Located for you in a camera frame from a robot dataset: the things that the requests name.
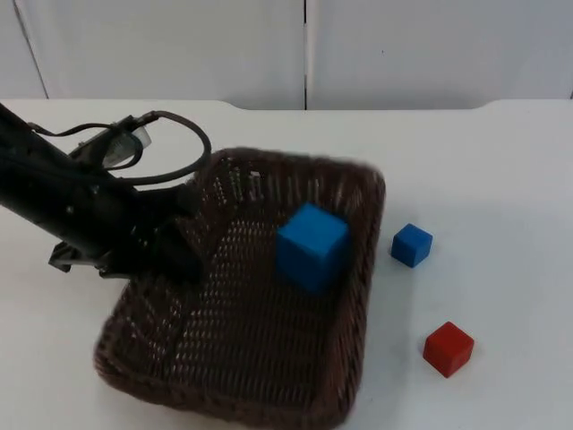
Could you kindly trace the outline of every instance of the brown wicker basket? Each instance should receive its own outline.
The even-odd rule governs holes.
[[[201,204],[180,228],[205,262],[198,292],[151,276],[125,288],[95,349],[98,373],[134,397],[252,426],[331,428],[361,378],[385,196],[374,169],[222,150],[190,182]],[[277,228],[304,202],[345,219],[353,263],[326,295],[273,270]]]

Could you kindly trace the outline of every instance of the black cable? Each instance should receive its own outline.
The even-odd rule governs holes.
[[[80,124],[80,125],[76,125],[75,127],[72,127],[69,130],[66,130],[65,132],[61,132],[61,133],[53,133],[50,132],[49,130],[46,130],[44,127],[42,127],[41,125],[37,125],[34,123],[28,123],[28,126],[36,133],[38,134],[44,134],[45,136],[50,136],[50,137],[65,137],[65,136],[71,136],[72,134],[77,134],[79,132],[83,132],[84,130],[89,130],[90,128],[108,128],[110,130],[118,130],[121,131],[122,128],[118,127],[115,124],[101,124],[101,123],[87,123],[87,124]]]
[[[205,134],[205,132],[203,132],[203,130],[193,121],[185,118],[184,116],[179,116],[172,112],[166,112],[161,110],[161,111],[151,111],[148,114],[145,114],[144,116],[138,119],[138,122],[140,123],[140,126],[144,126],[160,118],[165,118],[170,121],[174,121],[180,125],[189,128],[199,136],[199,138],[201,139],[201,143],[203,144],[203,153],[193,163],[189,164],[184,168],[179,168],[177,170],[174,170],[172,172],[163,175],[140,176],[140,177],[114,177],[114,176],[102,177],[89,174],[79,174],[79,173],[69,172],[63,169],[47,168],[44,166],[32,164],[28,160],[19,156],[14,156],[12,153],[6,150],[0,151],[0,158],[2,160],[11,162],[15,166],[19,166],[21,168],[25,168],[28,170],[34,170],[37,173],[43,175],[56,176],[62,179],[72,180],[87,185],[101,185],[101,186],[118,186],[118,185],[138,186],[138,185],[163,184],[165,182],[170,182],[179,179],[180,177],[190,175],[191,173],[195,172],[197,169],[201,168],[204,164],[207,163],[211,154],[211,142],[209,136]],[[32,125],[32,126],[33,126],[32,129],[37,131],[37,133],[43,133],[46,135],[52,135],[57,137],[71,135],[83,130],[87,130],[89,128],[96,128],[96,127],[121,129],[121,127],[118,127],[117,125],[90,123],[84,125],[77,125],[74,128],[71,128],[70,130],[67,130],[62,133],[52,133],[38,125]],[[139,159],[141,159],[141,154],[138,156],[136,152],[133,155],[132,160],[130,160],[125,165],[120,166],[120,168],[127,168],[133,166],[135,163],[139,161]]]

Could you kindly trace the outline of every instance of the white table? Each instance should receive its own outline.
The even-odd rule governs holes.
[[[169,109],[215,148],[249,145],[365,159],[387,181],[362,388],[350,429],[570,429],[573,422],[573,103],[501,101],[467,111],[249,112],[219,102],[18,101],[54,130]],[[199,153],[177,125],[152,125],[133,174]],[[76,140],[59,141],[71,149]],[[407,222],[434,234],[414,270],[388,255]],[[56,239],[0,211],[2,428],[239,427],[151,406],[92,369],[93,342],[123,286],[47,265]],[[449,379],[421,356],[447,320],[476,341]]]

